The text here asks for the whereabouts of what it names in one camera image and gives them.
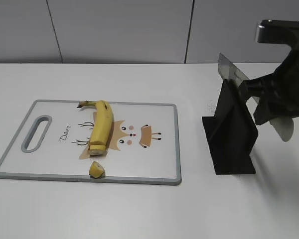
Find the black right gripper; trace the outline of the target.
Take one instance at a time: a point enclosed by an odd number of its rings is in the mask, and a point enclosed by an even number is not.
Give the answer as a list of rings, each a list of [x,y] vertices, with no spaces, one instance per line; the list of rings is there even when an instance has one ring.
[[[299,48],[268,75],[243,81],[243,95],[259,97],[253,113],[255,124],[279,117],[299,117]]]

